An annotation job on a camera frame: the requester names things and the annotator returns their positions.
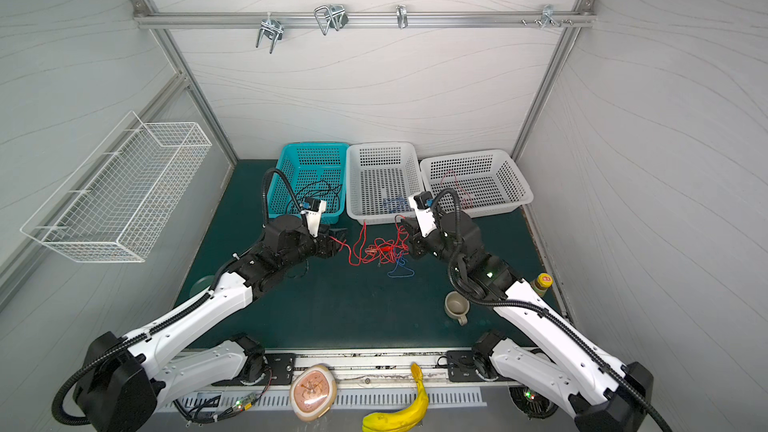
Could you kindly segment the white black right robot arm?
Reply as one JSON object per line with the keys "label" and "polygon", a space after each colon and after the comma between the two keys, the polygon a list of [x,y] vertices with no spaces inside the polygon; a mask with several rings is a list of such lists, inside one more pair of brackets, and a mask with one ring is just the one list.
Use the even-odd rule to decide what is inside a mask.
{"label": "white black right robot arm", "polygon": [[489,253],[479,227],[465,213],[426,210],[399,222],[415,258],[446,263],[454,290],[487,307],[533,343],[527,349],[499,332],[473,346],[476,373],[486,381],[511,379],[527,415],[568,414],[580,431],[637,431],[651,415],[654,377],[638,362],[623,363],[565,320],[502,258]]}

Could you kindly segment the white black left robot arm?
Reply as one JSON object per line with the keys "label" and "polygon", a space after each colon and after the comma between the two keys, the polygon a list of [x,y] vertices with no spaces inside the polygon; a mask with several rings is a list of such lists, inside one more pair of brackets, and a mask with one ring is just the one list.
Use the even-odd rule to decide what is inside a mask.
{"label": "white black left robot arm", "polygon": [[53,417],[97,431],[136,431],[161,406],[197,388],[239,378],[255,379],[259,346],[239,335],[178,358],[178,353],[230,315],[262,298],[287,271],[312,257],[335,256],[347,231],[309,217],[282,215],[258,240],[226,262],[212,284],[180,306],[123,336],[94,339],[83,364],[56,393]]}

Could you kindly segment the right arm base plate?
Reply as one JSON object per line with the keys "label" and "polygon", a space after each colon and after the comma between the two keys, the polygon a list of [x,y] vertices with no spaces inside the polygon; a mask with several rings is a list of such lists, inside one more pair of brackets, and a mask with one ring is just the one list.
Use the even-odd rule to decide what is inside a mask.
{"label": "right arm base plate", "polygon": [[499,379],[498,373],[469,349],[446,351],[438,357],[436,367],[446,371],[451,383],[495,382]]}

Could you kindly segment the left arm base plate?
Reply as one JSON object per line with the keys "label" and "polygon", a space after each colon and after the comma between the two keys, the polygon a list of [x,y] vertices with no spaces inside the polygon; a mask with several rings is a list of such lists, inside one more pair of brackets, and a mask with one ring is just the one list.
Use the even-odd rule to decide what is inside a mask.
{"label": "left arm base plate", "polygon": [[294,353],[266,353],[257,361],[251,361],[237,378],[244,386],[290,385],[293,382]]}

